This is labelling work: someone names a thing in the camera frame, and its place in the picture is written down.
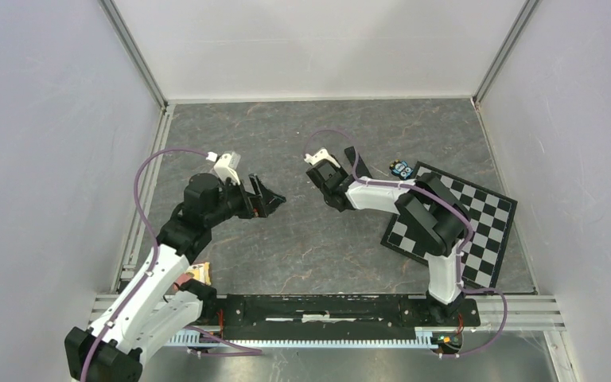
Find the black remote back up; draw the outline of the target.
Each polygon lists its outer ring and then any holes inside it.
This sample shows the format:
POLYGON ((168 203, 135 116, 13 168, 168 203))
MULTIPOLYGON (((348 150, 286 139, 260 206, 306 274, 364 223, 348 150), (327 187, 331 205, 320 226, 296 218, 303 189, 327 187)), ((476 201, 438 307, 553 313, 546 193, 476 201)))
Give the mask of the black remote back up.
POLYGON ((357 154, 356 149, 353 146, 346 147, 344 149, 345 157, 348 159, 350 165, 353 167, 357 177, 372 178, 368 167, 364 163, 364 160, 360 155, 357 154))

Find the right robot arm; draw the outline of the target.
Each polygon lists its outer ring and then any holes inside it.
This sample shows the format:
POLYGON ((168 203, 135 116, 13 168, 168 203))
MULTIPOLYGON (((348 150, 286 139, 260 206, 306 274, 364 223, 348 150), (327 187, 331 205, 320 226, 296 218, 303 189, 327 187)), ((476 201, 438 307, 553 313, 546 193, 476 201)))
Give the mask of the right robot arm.
POLYGON ((407 230, 417 236, 413 243, 428 261, 428 315, 439 325, 451 323, 464 300, 458 256, 473 234, 460 201, 432 173, 408 181, 355 179, 334 159, 305 161, 310 165, 306 174, 328 206, 340 212, 378 210, 405 219, 407 230))

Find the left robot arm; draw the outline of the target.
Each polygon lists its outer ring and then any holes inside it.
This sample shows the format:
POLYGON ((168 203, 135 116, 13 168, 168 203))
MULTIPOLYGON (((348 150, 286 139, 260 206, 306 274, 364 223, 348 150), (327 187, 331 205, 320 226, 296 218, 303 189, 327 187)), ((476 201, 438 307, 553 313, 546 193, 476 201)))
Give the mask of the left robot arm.
POLYGON ((178 278, 211 242, 212 228, 234 217, 266 218, 286 198, 252 174, 253 190, 211 173, 192 176, 184 200, 156 237, 148 259, 112 305, 86 329, 64 339, 71 378, 137 381, 150 358, 186 325, 218 314, 216 290, 178 278))

